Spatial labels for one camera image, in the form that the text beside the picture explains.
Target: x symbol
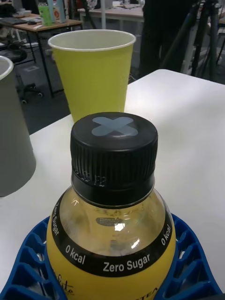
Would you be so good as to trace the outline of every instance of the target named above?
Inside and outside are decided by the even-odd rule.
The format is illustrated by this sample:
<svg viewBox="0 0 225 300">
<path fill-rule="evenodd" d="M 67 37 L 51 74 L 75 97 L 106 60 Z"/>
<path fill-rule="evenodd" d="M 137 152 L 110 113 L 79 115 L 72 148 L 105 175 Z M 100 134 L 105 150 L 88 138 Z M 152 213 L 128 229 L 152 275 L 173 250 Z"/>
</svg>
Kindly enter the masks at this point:
<svg viewBox="0 0 225 300">
<path fill-rule="evenodd" d="M 123 135 L 137 135 L 138 131 L 135 128 L 128 126 L 128 124 L 134 122 L 132 118 L 119 117 L 117 119 L 109 119 L 106 117 L 97 117 L 93 121 L 101 126 L 98 126 L 92 130 L 92 134 L 95 136 L 108 135 L 113 131 L 122 133 Z"/>
</svg>

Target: yellow paper cup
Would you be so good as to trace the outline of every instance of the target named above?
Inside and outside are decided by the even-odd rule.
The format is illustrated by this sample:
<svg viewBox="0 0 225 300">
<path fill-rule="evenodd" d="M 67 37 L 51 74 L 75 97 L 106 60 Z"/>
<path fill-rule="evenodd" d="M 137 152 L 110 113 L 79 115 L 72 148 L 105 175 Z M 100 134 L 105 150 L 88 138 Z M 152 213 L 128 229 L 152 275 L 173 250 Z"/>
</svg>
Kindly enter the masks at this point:
<svg viewBox="0 0 225 300">
<path fill-rule="evenodd" d="M 124 111 L 135 40 L 116 30 L 78 30 L 49 39 L 75 122 L 91 113 Z"/>
</svg>

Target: desk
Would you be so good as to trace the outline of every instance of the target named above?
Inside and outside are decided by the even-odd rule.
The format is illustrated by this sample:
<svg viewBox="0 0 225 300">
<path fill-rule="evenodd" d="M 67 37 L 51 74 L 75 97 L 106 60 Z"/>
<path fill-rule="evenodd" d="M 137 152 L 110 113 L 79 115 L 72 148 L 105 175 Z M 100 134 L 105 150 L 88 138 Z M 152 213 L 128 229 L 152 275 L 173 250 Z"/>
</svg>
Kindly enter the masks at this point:
<svg viewBox="0 0 225 300">
<path fill-rule="evenodd" d="M 127 9 L 114 7 L 105 10 L 106 19 L 120 21 L 120 30 L 123 30 L 123 21 L 144 22 L 142 7 L 138 4 L 128 4 Z M 80 19 L 83 22 L 83 17 L 86 16 L 85 10 L 79 9 Z M 101 18 L 101 9 L 91 9 L 90 16 Z"/>
<path fill-rule="evenodd" d="M 37 17 L 37 16 L 39 16 L 39 15 L 35 15 L 35 14 L 30 15 L 30 17 Z M 39 50 L 40 50 L 41 59 L 42 59 L 42 63 L 43 63 L 43 66 L 44 66 L 45 75 L 46 75 L 46 78 L 47 78 L 49 90 L 50 90 L 51 96 L 54 97 L 54 94 L 56 94 L 58 92 L 61 92 L 63 90 L 53 91 L 51 80 L 50 80 L 49 73 L 48 73 L 48 69 L 47 69 L 46 62 L 45 62 L 44 52 L 43 52 L 43 49 L 42 49 L 42 46 L 41 46 L 39 33 L 52 31 L 54 29 L 60 29 L 60 28 L 73 28 L 73 27 L 76 27 L 76 26 L 80 26 L 82 28 L 82 22 L 77 21 L 77 20 L 66 20 L 66 22 L 64 22 L 64 23 L 56 23 L 56 24 L 53 24 L 51 26 L 42 26 L 41 28 L 35 29 L 35 27 L 40 25 L 40 24 L 41 23 L 37 23 L 35 25 L 28 25 L 28 24 L 8 25 L 7 24 L 7 26 L 10 27 L 10 28 L 18 29 L 18 30 L 23 30 L 27 33 L 28 41 L 30 43 L 30 49 L 31 49 L 31 52 L 32 52 L 32 55 L 33 55 L 33 58 L 34 58 L 35 62 L 36 62 L 36 60 L 35 60 L 33 48 L 31 46 L 29 32 L 32 32 L 32 33 L 36 34 L 38 47 L 39 47 Z"/>
<path fill-rule="evenodd" d="M 225 86 L 158 70 L 128 86 L 125 111 L 157 127 L 156 189 L 194 230 L 225 292 Z M 0 199 L 0 290 L 24 238 L 70 185 L 72 125 L 69 115 L 30 136 L 36 171 Z"/>
</svg>

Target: yellow bottle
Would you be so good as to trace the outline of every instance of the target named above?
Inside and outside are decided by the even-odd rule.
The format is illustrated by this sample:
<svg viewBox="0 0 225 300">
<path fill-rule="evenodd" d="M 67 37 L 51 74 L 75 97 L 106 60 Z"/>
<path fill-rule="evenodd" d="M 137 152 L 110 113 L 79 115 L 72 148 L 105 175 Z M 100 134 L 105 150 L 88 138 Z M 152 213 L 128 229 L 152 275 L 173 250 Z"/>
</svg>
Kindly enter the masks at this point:
<svg viewBox="0 0 225 300">
<path fill-rule="evenodd" d="M 158 134 L 141 117 L 103 112 L 71 133 L 72 187 L 47 230 L 50 264 L 69 300 L 153 299 L 171 266 L 175 229 L 154 189 Z"/>
</svg>

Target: bottle cap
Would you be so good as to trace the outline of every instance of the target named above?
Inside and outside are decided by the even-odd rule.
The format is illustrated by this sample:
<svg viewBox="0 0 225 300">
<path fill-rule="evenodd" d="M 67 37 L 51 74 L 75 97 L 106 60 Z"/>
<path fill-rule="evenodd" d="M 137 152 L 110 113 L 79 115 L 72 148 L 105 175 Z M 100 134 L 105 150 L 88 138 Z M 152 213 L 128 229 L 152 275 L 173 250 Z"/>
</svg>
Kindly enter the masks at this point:
<svg viewBox="0 0 225 300">
<path fill-rule="evenodd" d="M 158 133 L 148 120 L 101 112 L 77 121 L 71 132 L 72 185 L 97 206 L 130 206 L 154 186 Z"/>
</svg>

